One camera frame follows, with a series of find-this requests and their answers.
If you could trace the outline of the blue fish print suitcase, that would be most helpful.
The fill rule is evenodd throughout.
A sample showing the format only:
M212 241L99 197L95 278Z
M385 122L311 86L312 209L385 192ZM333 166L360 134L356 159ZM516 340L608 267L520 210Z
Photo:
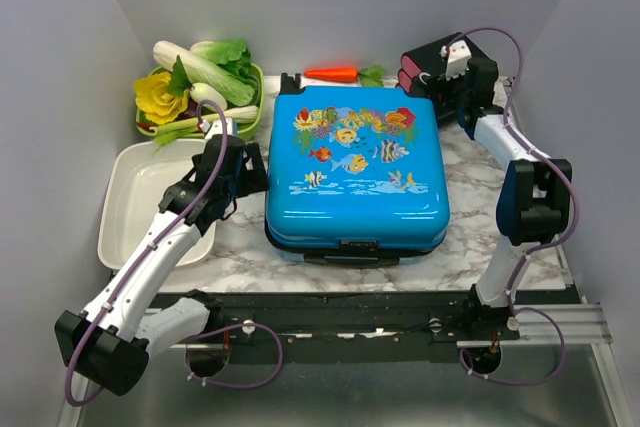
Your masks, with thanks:
M435 109L399 88L303 85L282 74L268 181L266 237L305 260L399 261L446 238Z

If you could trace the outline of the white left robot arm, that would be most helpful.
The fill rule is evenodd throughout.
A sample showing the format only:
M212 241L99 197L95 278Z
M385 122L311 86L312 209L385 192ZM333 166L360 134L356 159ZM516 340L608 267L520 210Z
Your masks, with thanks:
M55 322L65 383L80 374L123 396L155 354L192 336L214 340L222 319L202 293L189 293L151 318L144 314L178 262L235 212L238 199L267 188L258 143L231 134L208 140L188 173L164 191L132 257L80 313L64 311Z

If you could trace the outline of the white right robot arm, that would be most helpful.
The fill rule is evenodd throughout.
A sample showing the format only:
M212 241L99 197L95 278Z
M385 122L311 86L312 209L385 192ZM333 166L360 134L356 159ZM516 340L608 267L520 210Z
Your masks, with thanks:
M571 164L540 152L517 130L507 109L494 103L497 63L466 55L446 58L441 99L455 107L467 136L504 170L496 205L500 239L489 266L472 288L478 304L464 309L460 326L480 339L496 327L492 309L511 309L533 253L555 246L570 217Z

